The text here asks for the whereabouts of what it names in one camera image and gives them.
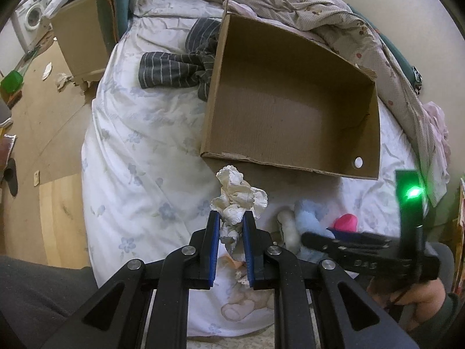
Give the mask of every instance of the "cardboard box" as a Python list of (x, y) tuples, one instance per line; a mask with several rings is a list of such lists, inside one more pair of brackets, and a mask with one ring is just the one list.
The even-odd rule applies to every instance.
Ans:
[(105, 73), (109, 55), (95, 0), (74, 0), (63, 6), (50, 21), (73, 81), (85, 86), (87, 81), (99, 81)]
[[(380, 117), (375, 84), (306, 38), (227, 14), (219, 34), (201, 155), (377, 179)], [(363, 162), (359, 168), (358, 158)]]

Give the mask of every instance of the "slipper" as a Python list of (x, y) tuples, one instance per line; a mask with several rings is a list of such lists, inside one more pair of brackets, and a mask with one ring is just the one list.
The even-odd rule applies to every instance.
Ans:
[(16, 177), (16, 162), (13, 158), (10, 158), (6, 164), (3, 179), (8, 183), (11, 195), (16, 197), (16, 194), (18, 194), (18, 179)]

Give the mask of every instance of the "wooden furniture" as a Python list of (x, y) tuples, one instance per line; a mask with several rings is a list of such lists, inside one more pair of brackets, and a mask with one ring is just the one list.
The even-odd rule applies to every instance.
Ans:
[(87, 81), (102, 78), (109, 59), (95, 0), (74, 0), (50, 21), (74, 82), (87, 90)]

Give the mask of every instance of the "green container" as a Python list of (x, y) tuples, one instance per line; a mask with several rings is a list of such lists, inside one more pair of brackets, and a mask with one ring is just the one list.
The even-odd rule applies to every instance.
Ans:
[(23, 77), (17, 71), (11, 71), (0, 83), (8, 94), (15, 93), (23, 85)]

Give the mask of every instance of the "white bed sheet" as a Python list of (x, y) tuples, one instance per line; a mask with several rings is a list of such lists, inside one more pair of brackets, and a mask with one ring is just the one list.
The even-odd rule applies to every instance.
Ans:
[[(197, 98), (196, 88), (143, 90), (137, 78), (144, 52), (183, 53), (196, 19), (221, 18), (222, 7), (202, 0), (133, 4), (137, 17), (113, 50), (82, 148), (84, 217), (99, 286), (130, 259), (147, 263), (165, 258), (204, 228), (210, 200), (219, 195), (215, 173), (228, 164), (199, 156), (205, 102)], [(257, 225), (277, 231), (277, 212), (309, 198), (326, 205), (329, 212), (322, 224), (352, 213), (359, 218), (359, 231), (398, 235), (394, 170), (416, 168), (416, 161), (405, 134), (381, 102), (380, 123), (376, 181), (234, 163), (251, 185), (268, 194), (269, 206)], [(228, 261), (219, 261), (212, 290), (191, 291), (189, 336), (238, 336), (273, 323), (268, 308), (239, 321), (224, 317), (221, 308), (236, 285), (234, 274)]]

